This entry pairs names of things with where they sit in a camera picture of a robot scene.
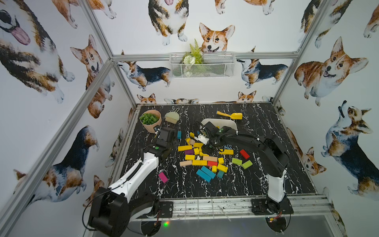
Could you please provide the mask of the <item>white plastic bin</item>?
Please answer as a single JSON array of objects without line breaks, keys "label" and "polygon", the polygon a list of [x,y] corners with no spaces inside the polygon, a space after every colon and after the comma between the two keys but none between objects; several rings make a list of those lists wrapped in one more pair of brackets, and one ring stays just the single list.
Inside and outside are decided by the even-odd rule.
[{"label": "white plastic bin", "polygon": [[233,121],[233,120],[229,120],[229,119],[212,119],[212,118],[207,118],[207,119],[203,119],[201,121],[201,124],[202,125],[206,125],[208,122],[211,122],[215,127],[219,127],[219,128],[222,128],[223,126],[227,126],[227,127],[230,127],[234,130],[238,130],[237,128],[237,124]]}]

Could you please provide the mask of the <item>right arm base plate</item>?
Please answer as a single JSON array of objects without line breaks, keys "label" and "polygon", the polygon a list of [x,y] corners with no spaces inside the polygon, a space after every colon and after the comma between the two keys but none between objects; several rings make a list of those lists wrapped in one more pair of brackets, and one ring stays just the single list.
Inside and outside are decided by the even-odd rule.
[{"label": "right arm base plate", "polygon": [[281,202],[275,202],[274,200],[267,198],[254,198],[251,199],[252,212],[255,215],[278,215],[293,214],[294,210],[291,206],[290,200],[287,197]]}]

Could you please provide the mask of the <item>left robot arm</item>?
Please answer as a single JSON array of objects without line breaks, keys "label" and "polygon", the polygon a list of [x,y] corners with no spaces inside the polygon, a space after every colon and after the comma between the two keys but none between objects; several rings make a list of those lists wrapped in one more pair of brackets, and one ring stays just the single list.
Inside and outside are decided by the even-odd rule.
[{"label": "left robot arm", "polygon": [[140,227],[138,234],[152,236],[160,226],[160,218],[173,216],[173,202],[160,201],[159,197],[144,193],[133,199],[134,193],[145,179],[164,162],[173,148],[178,145],[177,131],[173,128],[155,127],[152,142],[140,150],[139,160],[119,180],[107,188],[99,188],[90,207],[88,222],[84,227],[99,231],[108,237],[120,237],[130,222],[141,217],[155,219],[151,228]]}]

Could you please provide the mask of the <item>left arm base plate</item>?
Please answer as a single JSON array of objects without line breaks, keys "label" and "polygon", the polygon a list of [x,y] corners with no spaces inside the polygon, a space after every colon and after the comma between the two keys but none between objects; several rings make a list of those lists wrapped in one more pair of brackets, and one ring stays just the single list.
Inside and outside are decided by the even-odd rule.
[{"label": "left arm base plate", "polygon": [[172,218],[173,206],[174,206],[174,202],[172,201],[160,201],[157,217],[158,218]]}]

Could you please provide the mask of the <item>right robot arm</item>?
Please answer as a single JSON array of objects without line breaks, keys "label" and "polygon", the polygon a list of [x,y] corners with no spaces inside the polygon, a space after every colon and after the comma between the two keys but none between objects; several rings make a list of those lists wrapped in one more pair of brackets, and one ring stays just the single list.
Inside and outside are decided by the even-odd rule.
[{"label": "right robot arm", "polygon": [[205,153],[221,151],[225,145],[237,146],[239,149],[251,152],[260,159],[263,170],[268,175],[267,198],[281,203],[285,197],[284,176],[287,173],[289,154],[277,137],[256,136],[240,132],[229,126],[217,128],[213,123],[199,126],[198,139],[204,144]]}]

